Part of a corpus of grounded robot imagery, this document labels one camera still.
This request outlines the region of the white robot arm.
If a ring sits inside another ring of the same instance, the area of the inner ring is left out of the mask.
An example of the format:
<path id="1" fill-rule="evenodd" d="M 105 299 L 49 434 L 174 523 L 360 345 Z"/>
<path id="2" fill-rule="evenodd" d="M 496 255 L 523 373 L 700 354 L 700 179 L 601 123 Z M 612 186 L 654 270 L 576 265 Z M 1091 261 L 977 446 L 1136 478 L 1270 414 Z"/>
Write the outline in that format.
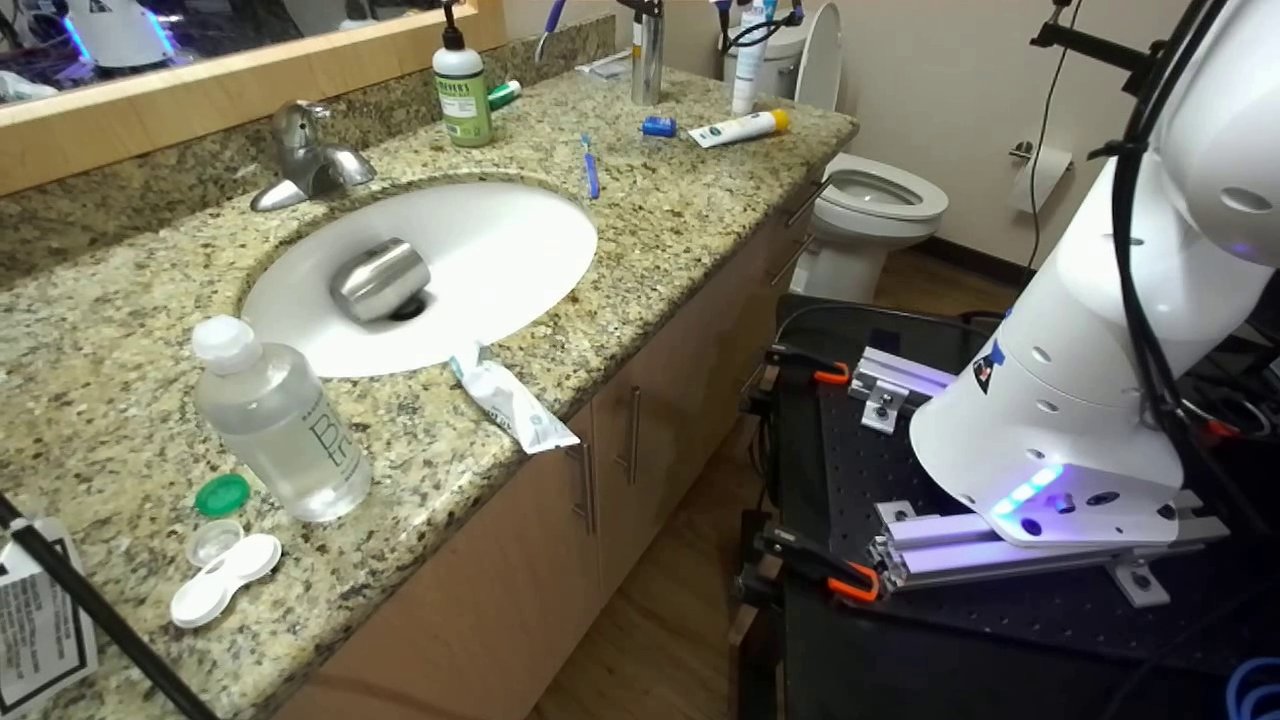
<path id="1" fill-rule="evenodd" d="M 1280 0 L 1191 0 L 1033 284 L 909 423 L 935 489 L 1015 535 L 1172 523 L 1175 379 L 1280 252 Z"/>

